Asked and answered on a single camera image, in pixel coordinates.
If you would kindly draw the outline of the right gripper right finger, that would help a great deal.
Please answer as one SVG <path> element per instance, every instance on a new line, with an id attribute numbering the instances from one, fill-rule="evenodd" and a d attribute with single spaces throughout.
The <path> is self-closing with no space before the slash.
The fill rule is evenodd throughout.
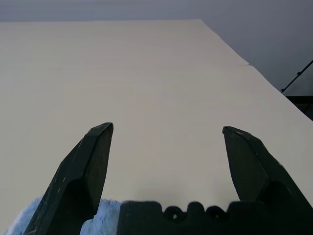
<path id="1" fill-rule="evenodd" d="M 282 191 L 299 208 L 310 204 L 286 169 L 268 152 L 260 139 L 251 133 L 223 127 L 231 178 L 240 200 L 265 201 L 266 196 L 277 197 Z"/>

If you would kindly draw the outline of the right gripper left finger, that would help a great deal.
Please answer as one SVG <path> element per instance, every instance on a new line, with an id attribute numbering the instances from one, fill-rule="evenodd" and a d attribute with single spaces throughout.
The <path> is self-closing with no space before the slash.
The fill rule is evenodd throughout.
<path id="1" fill-rule="evenodd" d="M 78 235 L 96 215 L 106 179 L 113 123 L 91 128 L 62 160 L 24 234 Z"/>

